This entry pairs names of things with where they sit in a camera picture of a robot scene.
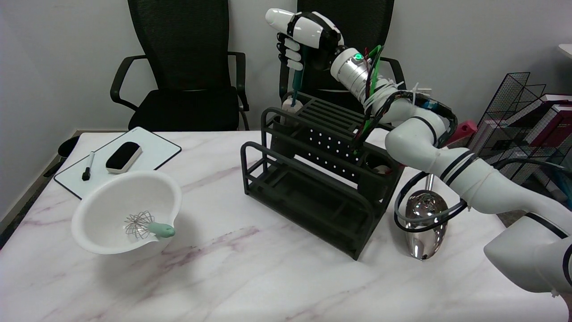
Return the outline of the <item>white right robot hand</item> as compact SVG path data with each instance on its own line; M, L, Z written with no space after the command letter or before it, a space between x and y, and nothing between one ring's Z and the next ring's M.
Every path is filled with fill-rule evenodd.
M278 59L295 71L302 71L306 64L317 71L329 70L335 52L345 44L341 31L318 12L270 8L265 19L278 31Z

